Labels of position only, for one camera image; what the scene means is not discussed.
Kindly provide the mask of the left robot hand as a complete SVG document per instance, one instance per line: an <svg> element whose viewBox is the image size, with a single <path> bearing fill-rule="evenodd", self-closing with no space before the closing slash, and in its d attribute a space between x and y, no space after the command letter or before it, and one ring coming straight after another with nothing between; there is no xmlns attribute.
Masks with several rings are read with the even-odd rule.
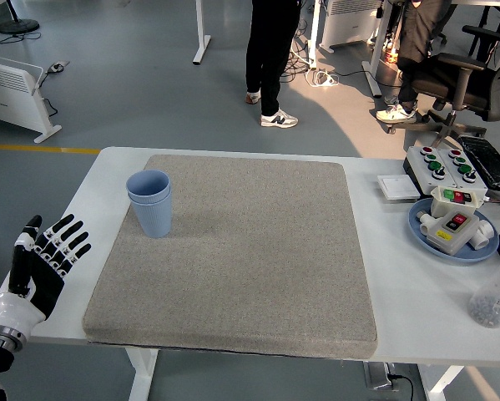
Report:
<svg viewBox="0 0 500 401"><path fill-rule="evenodd" d="M34 216L13 247L13 263L0 288L0 327L29 337L52 314L73 265L91 249L83 221L68 214L41 232Z"/></svg>

